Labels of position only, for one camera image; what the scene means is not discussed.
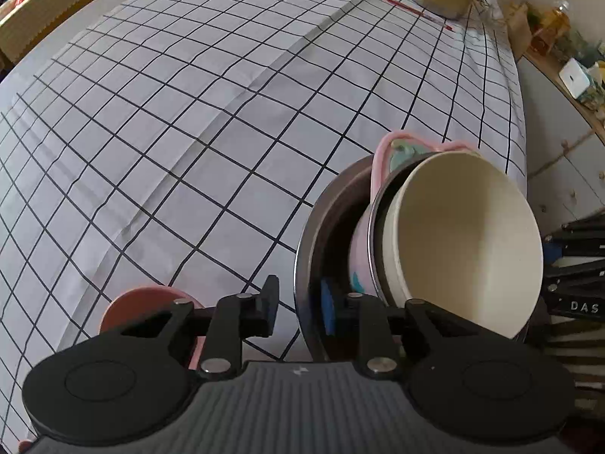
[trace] white bowl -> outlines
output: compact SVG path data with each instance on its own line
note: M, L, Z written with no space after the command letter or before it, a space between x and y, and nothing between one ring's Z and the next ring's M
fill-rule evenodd
M408 177L386 215L382 257L398 306L424 299L508 338L540 293L542 245L527 201L468 152L434 155Z

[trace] drawer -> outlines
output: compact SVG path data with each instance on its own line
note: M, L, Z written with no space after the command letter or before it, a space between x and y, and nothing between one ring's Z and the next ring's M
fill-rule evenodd
M591 127L567 97L532 63L518 63L525 111L527 172L534 173L573 145Z
M529 181L527 198L542 233L590 215L603 206L565 157Z
M567 158L605 204L605 146L592 135L567 154Z

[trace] bowl handle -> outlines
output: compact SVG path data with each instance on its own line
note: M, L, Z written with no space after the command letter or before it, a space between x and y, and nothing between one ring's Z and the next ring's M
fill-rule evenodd
M380 186L388 177L388 169L386 163L390 158L391 142L393 140L409 140L411 143L422 145L433 152L452 152L460 150L468 150L474 152L473 148L463 141L448 141L440 145L435 145L426 142L419 137L404 133L403 131L391 131L387 133L376 148L374 153L374 160L372 161L372 173L371 173L371 184L370 184L370 203L373 203L376 195L380 191Z

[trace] metal bowl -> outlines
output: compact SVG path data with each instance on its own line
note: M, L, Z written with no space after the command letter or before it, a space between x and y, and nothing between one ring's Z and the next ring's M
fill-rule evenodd
M414 157L393 171L374 200L368 226L369 254L374 286L393 305L380 261L382 223L390 201L416 166L433 155ZM325 333L321 311L321 281L329 279L333 293L349 293L349 245L357 222L370 204L373 157L365 157L340 173L317 199L296 252L294 294L302 335L315 361L349 360L356 356L355 340Z

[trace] gray gripper pad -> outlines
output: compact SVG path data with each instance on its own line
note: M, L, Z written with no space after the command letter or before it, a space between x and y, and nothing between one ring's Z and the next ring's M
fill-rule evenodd
M488 447L446 434L416 413L400 385L351 363L250 362L207 382L184 413L149 437L111 447L42 438L28 454L572 454L556 438Z

